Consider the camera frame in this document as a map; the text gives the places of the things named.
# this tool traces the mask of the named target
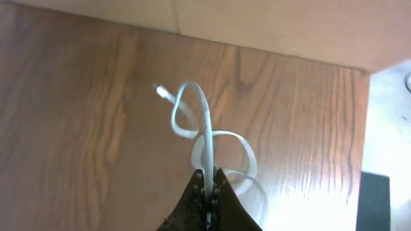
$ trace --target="black object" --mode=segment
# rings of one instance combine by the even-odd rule
[[[214,187],[210,202],[205,202],[204,177],[195,170],[173,212],[164,219],[157,231],[261,231],[245,211],[221,169],[214,173]],[[211,224],[207,229],[207,211]]]
[[[357,231],[390,230],[390,178],[361,172]]]

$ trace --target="white string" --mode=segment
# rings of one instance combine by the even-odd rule
[[[196,140],[194,144],[193,150],[191,152],[191,163],[194,165],[196,169],[202,169],[204,172],[204,187],[205,187],[207,198],[210,197],[211,192],[213,190],[213,177],[214,177],[213,176],[214,175],[213,173],[213,170],[214,170],[213,136],[233,135],[235,136],[235,138],[237,138],[241,142],[241,145],[243,145],[247,153],[247,157],[249,159],[249,168],[247,170],[247,173],[243,173],[241,171],[233,170],[233,169],[224,169],[224,173],[226,175],[239,174],[239,175],[245,176],[245,180],[237,188],[234,189],[234,192],[238,196],[245,193],[251,187],[252,184],[255,184],[257,186],[258,190],[261,192],[261,195],[263,196],[263,213],[262,213],[262,216],[260,217],[260,222],[259,222],[260,225],[263,225],[263,223],[265,222],[265,217],[267,215],[267,207],[268,207],[267,195],[264,189],[262,188],[262,186],[256,180],[257,160],[247,140],[234,132],[229,132],[225,130],[214,130],[214,131],[212,130],[211,117],[210,117],[210,111],[209,111],[207,99],[201,87],[197,83],[191,83],[191,82],[183,83],[179,87],[177,96],[173,96],[172,94],[170,94],[168,90],[161,85],[153,85],[153,87],[158,93],[158,95],[160,95],[162,98],[167,99],[168,101],[174,104],[173,110],[171,111],[171,127],[173,128],[173,131],[177,135],[188,138],[188,139],[194,139],[197,136],[198,131],[199,131],[199,125],[191,109],[184,102],[181,102],[181,96],[186,87],[191,87],[195,91],[197,96],[200,98],[204,133],[198,137],[198,139]],[[188,121],[194,130],[186,130],[186,129],[179,127],[176,124],[175,114],[177,113],[178,108],[188,118]],[[205,150],[205,153],[204,153],[205,154],[205,165],[203,166],[201,164],[201,158],[202,158],[202,154],[204,150]]]

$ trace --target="silver screw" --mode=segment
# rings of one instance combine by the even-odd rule
[[[408,89],[409,92],[411,92],[411,73],[408,73],[405,76],[405,87]]]

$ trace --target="white cord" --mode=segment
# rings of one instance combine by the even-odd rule
[[[249,168],[247,173],[243,173],[238,170],[233,169],[225,169],[224,172],[226,175],[229,174],[240,174],[245,176],[245,180],[234,189],[237,195],[241,195],[247,191],[252,184],[255,184],[258,189],[261,191],[263,195],[263,215],[260,219],[260,225],[262,225],[265,221],[265,216],[267,215],[267,195],[265,194],[264,189],[262,186],[256,181],[257,176],[257,160],[256,156],[247,140],[244,139],[242,136],[238,135],[234,132],[224,131],[224,130],[215,130],[212,131],[211,126],[211,116],[210,110],[208,107],[206,96],[204,95],[201,87],[197,83],[186,82],[183,83],[177,92],[177,96],[173,96],[168,92],[168,90],[161,86],[161,85],[153,85],[154,89],[163,99],[167,99],[168,101],[174,104],[173,110],[171,111],[171,127],[173,131],[182,137],[188,139],[194,139],[199,131],[199,125],[197,120],[195,119],[194,113],[191,109],[183,102],[181,102],[181,96],[186,87],[191,87],[197,96],[200,98],[201,102],[201,109],[202,109],[202,119],[203,119],[203,126],[204,126],[204,133],[196,140],[193,151],[191,152],[191,163],[194,165],[196,169],[203,169],[204,171],[204,187],[206,191],[206,196],[209,198],[211,196],[211,192],[213,190],[213,177],[214,177],[214,154],[213,154],[213,136],[216,135],[233,135],[235,136],[245,148],[247,156],[249,158]],[[179,127],[175,122],[175,114],[177,113],[177,109],[181,109],[181,111],[186,115],[189,120],[190,125],[194,128],[194,130],[186,130]],[[205,151],[205,165],[201,164],[201,156],[203,154],[203,150]]]

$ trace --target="brown wood grain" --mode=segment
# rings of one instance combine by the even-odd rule
[[[254,148],[265,230],[354,229],[367,73],[21,6],[0,19],[1,230],[155,230],[194,169],[151,84],[183,81]],[[215,142],[219,166],[247,165]]]

